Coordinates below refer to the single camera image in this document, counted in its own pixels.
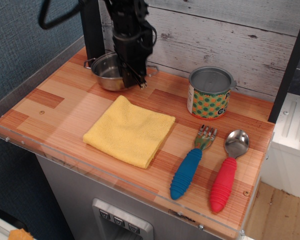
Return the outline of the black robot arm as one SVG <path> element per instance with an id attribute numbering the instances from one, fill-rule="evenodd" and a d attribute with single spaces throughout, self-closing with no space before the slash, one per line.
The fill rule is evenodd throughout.
<path id="1" fill-rule="evenodd" d="M 147 87 L 147 59 L 157 41 L 156 29 L 146 20 L 148 4 L 143 0 L 106 0 L 112 20 L 112 40 L 125 88 Z"/>

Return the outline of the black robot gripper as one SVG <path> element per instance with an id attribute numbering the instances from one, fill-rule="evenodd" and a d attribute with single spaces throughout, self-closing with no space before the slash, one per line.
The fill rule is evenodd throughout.
<path id="1" fill-rule="evenodd" d="M 120 33 L 113 30 L 114 49 L 119 57 L 129 68 L 121 68 L 122 80 L 125 88 L 131 88 L 137 84 L 143 90 L 147 87 L 145 75 L 147 73 L 146 62 L 153 53 L 157 41 L 157 31 L 145 21 L 137 26 L 136 32 Z"/>

